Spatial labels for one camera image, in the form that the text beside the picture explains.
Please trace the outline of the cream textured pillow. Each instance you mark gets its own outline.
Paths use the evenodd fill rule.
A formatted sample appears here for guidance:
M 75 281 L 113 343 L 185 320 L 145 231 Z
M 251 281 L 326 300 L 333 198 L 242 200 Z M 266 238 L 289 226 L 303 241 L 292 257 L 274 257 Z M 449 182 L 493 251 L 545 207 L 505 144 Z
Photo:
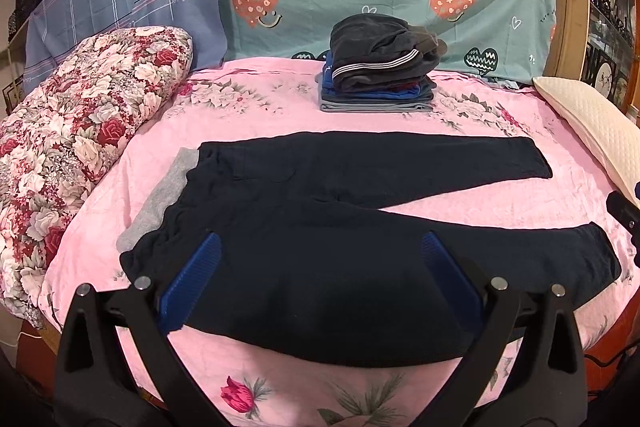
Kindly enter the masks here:
M 600 92 L 580 80 L 539 76 L 533 83 L 602 165 L 614 186 L 639 206 L 639 128 Z

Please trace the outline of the black striped folded garment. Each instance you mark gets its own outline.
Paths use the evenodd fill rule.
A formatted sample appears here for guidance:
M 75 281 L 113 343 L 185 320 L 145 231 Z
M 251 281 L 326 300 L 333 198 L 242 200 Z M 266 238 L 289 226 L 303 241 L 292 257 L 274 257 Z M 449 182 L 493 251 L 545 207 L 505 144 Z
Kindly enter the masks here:
M 417 82 L 442 57 L 424 56 L 404 20 L 360 13 L 334 25 L 330 35 L 332 80 L 337 90 L 363 92 Z

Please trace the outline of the red floral rolled quilt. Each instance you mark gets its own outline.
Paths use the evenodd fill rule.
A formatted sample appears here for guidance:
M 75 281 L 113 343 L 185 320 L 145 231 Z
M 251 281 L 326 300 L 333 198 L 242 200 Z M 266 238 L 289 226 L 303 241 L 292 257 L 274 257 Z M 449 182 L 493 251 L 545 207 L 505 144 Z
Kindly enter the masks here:
M 1 122 L 1 303 L 33 327 L 44 276 L 101 179 L 189 75 L 193 42 L 173 26 L 82 40 Z

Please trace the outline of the black pants grey waistband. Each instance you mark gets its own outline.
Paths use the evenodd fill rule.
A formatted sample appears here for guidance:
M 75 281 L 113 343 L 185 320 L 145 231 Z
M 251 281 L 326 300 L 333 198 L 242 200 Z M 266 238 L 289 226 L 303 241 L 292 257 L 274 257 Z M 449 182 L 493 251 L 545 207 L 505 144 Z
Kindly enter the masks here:
M 620 262 L 595 223 L 471 227 L 395 207 L 551 177 L 525 137 L 299 132 L 205 142 L 177 202 L 120 263 L 130 279 L 164 282 L 216 234 L 221 263 L 190 314 L 193 329 L 323 364 L 448 361 L 474 336 L 442 295 L 445 280 L 425 265 L 427 233 L 521 291 L 562 284 L 574 307 L 613 283 Z

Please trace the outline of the pink floral bed sheet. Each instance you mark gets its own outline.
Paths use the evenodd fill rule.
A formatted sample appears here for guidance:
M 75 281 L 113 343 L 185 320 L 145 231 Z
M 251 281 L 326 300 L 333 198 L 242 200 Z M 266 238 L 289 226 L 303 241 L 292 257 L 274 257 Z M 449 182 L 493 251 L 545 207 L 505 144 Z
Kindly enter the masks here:
M 293 132 L 415 132 L 454 136 L 526 136 L 549 161 L 548 181 L 492 186 L 402 206 L 407 215 L 513 229 L 575 227 L 606 232 L 622 274 L 577 311 L 586 347 L 611 336 L 634 308 L 639 271 L 628 233 L 608 216 L 612 186 L 601 164 L 532 88 L 492 88 L 439 71 L 431 109 L 410 114 L 324 113 L 319 65 L 292 59 L 243 59 L 193 75 L 177 97 L 139 129 L 120 160 L 68 226 L 46 273 L 39 306 L 59 331 L 76 287 L 127 285 L 117 240 L 183 148 Z M 238 426 L 405 426 L 454 370 L 454 361 L 407 369 L 347 369 L 300 361 L 238 341 L 182 329 L 170 337 L 210 399 Z

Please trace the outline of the grey folded garment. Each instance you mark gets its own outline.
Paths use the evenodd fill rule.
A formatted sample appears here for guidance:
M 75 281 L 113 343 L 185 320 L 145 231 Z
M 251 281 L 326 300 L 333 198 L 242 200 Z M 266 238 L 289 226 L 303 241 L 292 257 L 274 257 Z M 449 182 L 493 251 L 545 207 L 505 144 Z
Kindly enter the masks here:
M 423 112 L 431 109 L 433 98 L 420 98 L 413 101 L 394 100 L 354 100 L 329 98 L 321 93 L 322 75 L 318 77 L 319 108 L 326 113 L 407 113 Z

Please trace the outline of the brown folded garment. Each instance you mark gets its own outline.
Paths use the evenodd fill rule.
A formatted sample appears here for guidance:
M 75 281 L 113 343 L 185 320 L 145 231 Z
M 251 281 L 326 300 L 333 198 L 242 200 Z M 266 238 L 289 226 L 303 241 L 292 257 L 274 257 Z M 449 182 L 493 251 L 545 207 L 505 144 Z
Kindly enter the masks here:
M 431 56 L 443 57 L 447 53 L 447 44 L 424 26 L 410 25 L 409 30 L 416 40 L 416 49 L 419 49 L 424 56 L 431 54 Z

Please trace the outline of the blue folded garment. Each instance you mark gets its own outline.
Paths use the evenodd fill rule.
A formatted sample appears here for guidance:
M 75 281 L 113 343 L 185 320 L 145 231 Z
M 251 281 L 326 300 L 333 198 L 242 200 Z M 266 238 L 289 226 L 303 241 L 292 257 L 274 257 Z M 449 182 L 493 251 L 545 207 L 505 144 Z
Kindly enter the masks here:
M 354 99 L 354 100 L 394 100 L 394 101 L 413 101 L 420 98 L 433 98 L 433 90 L 437 85 L 430 77 L 424 76 L 417 82 L 409 82 L 394 85 L 390 88 L 375 89 L 363 92 L 346 92 L 337 90 L 333 86 L 332 80 L 332 54 L 327 51 L 324 57 L 326 61 L 322 66 L 322 85 L 321 93 L 329 98 L 337 99 Z

